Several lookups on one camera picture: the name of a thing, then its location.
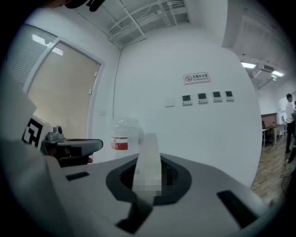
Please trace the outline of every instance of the ceiling light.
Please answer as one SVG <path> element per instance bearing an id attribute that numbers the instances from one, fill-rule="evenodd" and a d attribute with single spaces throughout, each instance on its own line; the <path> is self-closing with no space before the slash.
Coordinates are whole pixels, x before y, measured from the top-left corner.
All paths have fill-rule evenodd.
<path id="1" fill-rule="evenodd" d="M 276 76 L 283 76 L 284 73 L 280 73 L 278 71 L 273 71 L 272 74 L 276 75 Z"/>
<path id="2" fill-rule="evenodd" d="M 241 62 L 241 64 L 244 66 L 244 68 L 247 68 L 247 69 L 253 69 L 254 67 L 256 67 L 256 64 L 252 64 L 252 63 Z"/>

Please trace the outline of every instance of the door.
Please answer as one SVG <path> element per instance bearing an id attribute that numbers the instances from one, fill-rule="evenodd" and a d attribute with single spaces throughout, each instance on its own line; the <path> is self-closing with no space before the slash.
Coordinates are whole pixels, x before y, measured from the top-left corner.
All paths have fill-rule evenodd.
<path id="1" fill-rule="evenodd" d="M 91 91 L 100 65 L 58 43 L 37 71 L 28 92 L 35 116 L 59 125 L 66 138 L 86 138 Z"/>

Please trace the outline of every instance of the office chair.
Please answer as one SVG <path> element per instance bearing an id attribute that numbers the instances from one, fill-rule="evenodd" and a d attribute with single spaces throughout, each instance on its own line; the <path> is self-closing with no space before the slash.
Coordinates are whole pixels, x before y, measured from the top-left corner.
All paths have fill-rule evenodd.
<path id="1" fill-rule="evenodd" d="M 262 121 L 262 129 L 266 129 L 265 123 L 264 121 Z M 270 129 L 267 129 L 265 131 L 265 144 L 269 143 L 273 146 L 273 135 L 271 133 Z"/>

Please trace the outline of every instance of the light switch panel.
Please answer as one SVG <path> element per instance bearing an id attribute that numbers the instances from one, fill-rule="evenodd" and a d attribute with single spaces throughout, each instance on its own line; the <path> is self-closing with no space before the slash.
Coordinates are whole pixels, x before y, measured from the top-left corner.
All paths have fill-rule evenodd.
<path id="1" fill-rule="evenodd" d="M 106 116 L 106 110 L 105 109 L 101 109 L 99 111 L 100 116 Z"/>
<path id="2" fill-rule="evenodd" d="M 165 107 L 174 107 L 175 106 L 175 98 L 169 97 L 165 99 Z"/>

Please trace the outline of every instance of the window blind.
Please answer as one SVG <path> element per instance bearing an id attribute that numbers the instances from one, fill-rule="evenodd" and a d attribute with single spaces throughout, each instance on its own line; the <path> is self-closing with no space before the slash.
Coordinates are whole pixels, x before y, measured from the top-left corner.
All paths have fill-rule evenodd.
<path id="1" fill-rule="evenodd" d="M 55 38 L 55 35 L 39 28 L 21 26 L 7 53 L 8 69 L 21 87 L 24 86 L 38 58 Z"/>

